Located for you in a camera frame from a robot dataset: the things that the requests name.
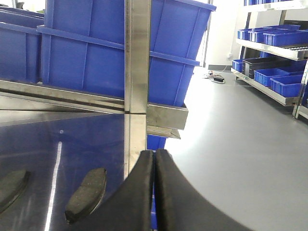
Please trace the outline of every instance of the blue storage bin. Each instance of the blue storage bin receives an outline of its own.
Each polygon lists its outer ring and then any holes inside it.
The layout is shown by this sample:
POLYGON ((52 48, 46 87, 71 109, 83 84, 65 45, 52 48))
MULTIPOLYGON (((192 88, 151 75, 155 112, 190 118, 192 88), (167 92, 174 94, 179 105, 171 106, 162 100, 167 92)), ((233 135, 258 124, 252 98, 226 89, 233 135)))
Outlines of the blue storage bin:
POLYGON ((263 30, 252 30, 249 31, 249 40, 252 42, 260 42, 264 43, 264 33, 270 33, 274 31, 281 31, 285 29, 279 29, 279 28, 269 28, 269 29, 263 29, 263 30))
POLYGON ((287 46, 308 43, 308 31, 286 30, 264 33, 265 44, 271 46, 287 46))
POLYGON ((243 60, 242 59, 235 59, 232 61, 232 68, 237 70, 238 72, 242 72, 243 70, 243 60))
POLYGON ((42 19, 0 11, 0 77, 39 81, 42 19))
POLYGON ((249 31, 252 29, 242 29, 237 31, 237 38, 243 40, 249 40, 249 31))
MULTIPOLYGON (((124 97, 124 45, 55 29, 42 32, 43 84, 124 97)), ((182 106, 199 62, 150 52, 149 101, 182 106)))
POLYGON ((281 67, 279 69, 290 73, 290 75, 300 75, 301 73, 304 72, 305 65, 292 65, 292 66, 281 67))
POLYGON ((165 147, 166 137, 148 135, 147 146, 149 150, 157 150, 165 147))
POLYGON ((265 4, 265 3, 270 3, 271 0, 257 0, 257 4, 265 4))
POLYGON ((290 73, 278 68, 263 69, 255 71, 255 81, 266 87, 271 86, 271 78, 289 76, 290 73))
MULTIPOLYGON (((195 59, 207 27, 210 4, 153 0, 150 50, 195 59)), ((123 0, 47 0, 45 26, 124 44, 123 0)))
POLYGON ((285 25, 277 25, 277 26, 265 26, 264 29, 286 29, 286 30, 299 30, 300 25, 292 25, 292 24, 285 24, 285 25))
POLYGON ((302 75, 271 78, 271 89, 283 97, 297 97, 301 89, 302 75))
POLYGON ((256 5, 257 0, 244 0, 244 6, 256 5))
POLYGON ((32 16, 32 17, 44 18, 44 14, 43 13, 26 11, 26 10, 22 10, 22 9, 12 8, 12 7, 0 6, 0 10, 10 11, 10 12, 13 12, 13 13, 27 15, 27 16, 32 16))
POLYGON ((264 51, 260 51, 260 58, 269 58, 269 57, 272 57, 274 56, 273 54, 270 54, 270 53, 266 53, 264 51))
POLYGON ((36 28, 44 24, 44 19, 0 10, 0 22, 36 28))

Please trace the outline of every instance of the metal edge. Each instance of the metal edge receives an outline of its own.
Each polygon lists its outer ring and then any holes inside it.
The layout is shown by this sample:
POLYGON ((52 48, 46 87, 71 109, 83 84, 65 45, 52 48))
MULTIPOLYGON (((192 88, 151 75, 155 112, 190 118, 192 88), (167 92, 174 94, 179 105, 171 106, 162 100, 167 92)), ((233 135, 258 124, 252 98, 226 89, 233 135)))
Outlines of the metal edge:
MULTIPOLYGON (((49 94, 48 90, 42 88, 44 94, 49 94)), ((95 95, 84 94, 89 99, 78 101, 66 101, 62 98, 45 99, 41 98, 38 94, 22 95, 18 93, 0 92, 0 110, 28 110, 28 111, 52 111, 52 112, 103 112, 103 113, 115 113, 123 114, 124 109, 120 107, 124 104, 124 100, 114 99, 112 97, 101 97, 95 95), (97 105, 94 103, 102 100, 117 102, 116 107, 110 107, 109 104, 103 105, 102 103, 97 105)), ((70 92, 73 98, 75 94, 81 97, 83 94, 70 92)), ((186 119, 188 116, 188 109, 184 105, 183 107, 175 107, 163 104, 149 103, 148 104, 148 124, 158 127, 184 129, 186 119)))
POLYGON ((305 92, 306 92, 307 83, 308 83, 308 61, 306 63, 305 71, 304 71, 303 78, 302 78, 302 87, 301 87, 301 90, 300 90, 300 97, 298 99, 297 104, 295 104, 294 110, 293 110, 293 116, 296 119, 298 118, 300 109, 302 107, 304 107, 304 106, 302 106, 302 102, 303 102, 303 98, 304 98, 304 95, 305 95, 305 92))
POLYGON ((65 100, 124 109, 124 101, 121 98, 77 90, 48 87, 40 84, 18 83, 0 79, 0 91, 45 99, 65 100))
POLYGON ((243 39, 236 39, 236 42, 242 46, 249 47, 258 51, 264 51, 267 53, 275 54, 287 59, 295 61, 304 60, 308 57, 308 51, 293 51, 282 47, 274 47, 266 45, 264 43, 251 42, 243 39))
POLYGON ((281 1, 266 4, 244 6, 246 12, 300 10, 308 8, 308 0, 281 1))
POLYGON ((300 106, 298 114, 308 119, 308 108, 306 108, 305 106, 300 106))
POLYGON ((253 79, 245 76, 244 74, 238 72, 237 70, 232 69, 231 72, 234 73, 239 79, 245 81, 246 83, 248 83, 252 87, 254 87, 254 88, 258 89, 259 91, 261 91, 262 93, 268 95, 269 97, 271 97, 275 101, 279 102, 283 106, 293 106, 295 103, 298 102, 298 97, 285 98, 285 97, 281 96, 280 94, 272 91, 270 88, 267 88, 267 87, 263 86, 262 84, 254 81, 253 79))

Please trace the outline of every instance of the shiny metal surface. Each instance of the shiny metal surface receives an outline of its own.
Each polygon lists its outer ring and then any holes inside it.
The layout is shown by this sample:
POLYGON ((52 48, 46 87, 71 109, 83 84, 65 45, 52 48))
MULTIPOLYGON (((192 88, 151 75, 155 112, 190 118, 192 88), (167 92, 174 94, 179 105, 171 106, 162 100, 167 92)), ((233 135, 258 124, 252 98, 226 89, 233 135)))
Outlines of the shiny metal surface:
POLYGON ((298 115, 301 114, 303 117, 307 118, 308 114, 306 115, 305 112, 307 112, 306 107, 302 106, 303 97, 307 88, 308 83, 308 61, 306 63, 305 71, 302 78, 302 88, 300 90, 300 97, 298 99, 298 102, 294 106, 293 110, 293 116, 297 119, 298 115))
POLYGON ((186 106, 175 107, 153 103, 148 107, 148 125, 152 126, 183 130, 187 116, 186 106))
POLYGON ((259 91, 263 92, 264 94, 270 96, 272 99, 276 100, 283 106, 292 106, 298 102, 298 97, 292 98, 285 98, 282 95, 272 91, 270 88, 263 86, 262 84, 254 81, 253 79, 243 75, 242 73, 232 69, 232 73, 234 73, 239 79, 245 81, 246 83, 250 84, 254 88, 258 89, 259 91))
POLYGON ((281 2, 244 6, 244 9, 248 12, 299 10, 307 8, 308 8, 308 0, 281 1, 281 2))
POLYGON ((155 136, 163 136, 167 138, 175 138, 180 139, 180 134, 177 129, 173 128, 161 128, 156 126, 147 126, 148 134, 155 135, 155 136))
POLYGON ((146 115, 125 115, 124 126, 124 177, 126 178, 135 166, 140 148, 146 149, 146 115))
POLYGON ((279 25, 283 25, 285 21, 285 16, 287 15, 287 10, 281 11, 279 25))
MULTIPOLYGON (((124 100, 38 84, 0 80, 0 109, 123 114, 124 100)), ((185 107, 149 103, 148 110, 148 123, 151 126, 174 129, 183 129, 185 126, 188 113, 185 107)))
POLYGON ((75 104, 96 106, 101 108, 112 108, 114 111, 123 111, 123 99, 109 97, 94 93, 72 91, 68 89, 47 87, 40 84, 17 83, 0 79, 0 91, 2 93, 14 94, 15 98, 33 99, 34 101, 60 106, 75 107, 75 104))
POLYGON ((150 0, 125 0, 125 111, 147 112, 150 0))
POLYGON ((251 42, 237 39, 236 42, 242 46, 249 47, 258 51, 264 51, 292 60, 304 60, 308 57, 308 49, 298 46, 274 47, 263 43, 251 42))
POLYGON ((300 106, 298 109, 298 115, 301 115, 308 119, 308 108, 306 108, 305 106, 300 106))
POLYGON ((125 177, 147 147, 151 3, 125 0, 125 177))
POLYGON ((124 115, 88 115, 48 120, 46 113, 46 121, 28 124, 20 124, 22 119, 15 117, 15 125, 0 127, 0 176, 18 169, 31 172, 24 193, 0 215, 1 231, 68 228, 65 205, 93 168, 107 170, 104 200, 119 187, 124 115))

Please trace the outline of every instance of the stacked blue crates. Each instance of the stacked blue crates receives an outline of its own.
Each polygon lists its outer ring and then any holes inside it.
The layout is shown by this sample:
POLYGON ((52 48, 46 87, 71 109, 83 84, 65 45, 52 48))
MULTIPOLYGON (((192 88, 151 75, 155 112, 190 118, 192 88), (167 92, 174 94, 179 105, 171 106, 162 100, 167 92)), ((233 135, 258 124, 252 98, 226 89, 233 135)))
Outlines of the stacked blue crates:
POLYGON ((11 81, 39 81, 41 35, 44 18, 24 10, 0 9, 0 76, 11 81))
MULTIPOLYGON (((215 9, 194 0, 153 0, 150 102, 183 106, 215 9)), ((38 27, 43 84, 124 97, 124 16, 123 0, 80 0, 73 7, 70 0, 47 0, 45 26, 38 27)), ((164 141, 149 136, 148 147, 162 148, 164 141)))

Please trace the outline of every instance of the gray epoxy floor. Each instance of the gray epoxy floor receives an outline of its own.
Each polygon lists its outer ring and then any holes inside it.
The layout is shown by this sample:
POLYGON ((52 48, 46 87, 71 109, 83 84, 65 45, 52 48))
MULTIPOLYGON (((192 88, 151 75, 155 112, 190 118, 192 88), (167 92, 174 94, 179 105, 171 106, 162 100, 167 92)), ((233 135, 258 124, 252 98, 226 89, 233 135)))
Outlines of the gray epoxy floor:
POLYGON ((211 203, 256 231, 308 231, 308 120, 246 83, 195 70, 181 140, 166 149, 211 203))

